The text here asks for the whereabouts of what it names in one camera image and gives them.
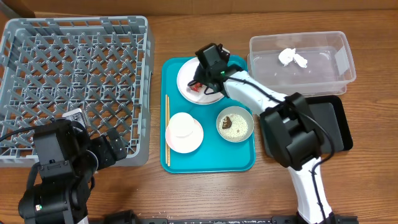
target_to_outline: blue tray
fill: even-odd
[[[223,139],[217,131],[218,114],[229,106],[243,106],[237,101],[224,97],[210,105],[196,105],[186,100],[178,91],[177,74],[182,65],[192,57],[171,58],[162,68],[162,109],[160,119],[160,163],[173,174],[200,172],[245,171],[254,165],[254,133],[245,141],[232,143]],[[235,63],[247,70],[246,62],[236,55],[229,63]],[[205,136],[201,146],[188,154],[170,150],[170,167],[165,163],[165,95],[170,97],[170,117],[175,113],[186,112],[202,125]]]

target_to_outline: white plate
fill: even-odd
[[[177,87],[181,95],[188,101],[198,105],[209,105],[216,103],[224,97],[222,93],[205,95],[206,86],[203,85],[199,92],[195,92],[188,87],[188,83],[193,80],[193,76],[199,66],[199,59],[193,58],[185,62],[177,75]]]
[[[170,128],[166,128],[166,142],[176,152],[189,153],[195,151],[203,141],[204,133],[200,123],[195,120],[193,131],[190,135],[184,138],[174,136]]]

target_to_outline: black tray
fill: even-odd
[[[309,97],[307,98],[307,103],[310,105],[315,120],[330,134],[335,144],[336,152],[352,149],[353,139],[340,98],[333,95]],[[266,139],[263,139],[267,156],[273,157],[269,151]],[[321,151],[323,154],[330,153],[330,143],[328,141],[325,141],[321,146]]]

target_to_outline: gray dish rack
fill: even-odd
[[[81,108],[90,136],[121,133],[128,156],[116,166],[144,165],[154,44],[142,16],[10,20],[0,43],[1,135]],[[0,144],[0,167],[38,162],[33,133]]]

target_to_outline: food bowl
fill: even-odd
[[[242,119],[246,122],[247,124],[247,131],[245,134],[238,134],[239,131],[244,131],[246,128],[244,127],[243,123],[241,122],[241,119],[239,117],[236,117],[235,119],[235,124],[238,126],[234,126],[234,119],[231,118],[232,120],[232,126],[228,129],[223,129],[220,126],[220,123],[223,122],[223,118],[228,115],[240,115]],[[244,108],[239,107],[239,106],[230,106],[225,109],[223,109],[219,115],[217,116],[216,120],[216,127],[217,131],[220,134],[221,137],[223,137],[225,140],[230,141],[230,142],[242,142],[245,141],[247,138],[250,137],[250,135],[253,133],[254,129],[254,121],[253,117],[251,114]]]
[[[177,137],[173,134],[170,126],[166,128],[166,142],[175,152],[190,153],[199,148],[203,141],[204,133],[201,124],[193,119],[194,127],[191,134],[184,137]]]

